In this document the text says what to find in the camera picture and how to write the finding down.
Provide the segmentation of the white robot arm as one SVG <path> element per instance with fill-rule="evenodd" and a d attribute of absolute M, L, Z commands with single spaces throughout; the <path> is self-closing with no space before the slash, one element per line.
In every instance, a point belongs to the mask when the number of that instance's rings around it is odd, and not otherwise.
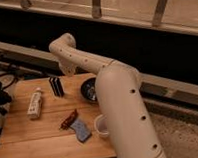
<path fill-rule="evenodd" d="M 118 60 L 76 49 L 75 38 L 64 33 L 49 45 L 62 72 L 77 68 L 95 75 L 95 93 L 117 158 L 167 158 L 139 89 L 140 72 Z"/>

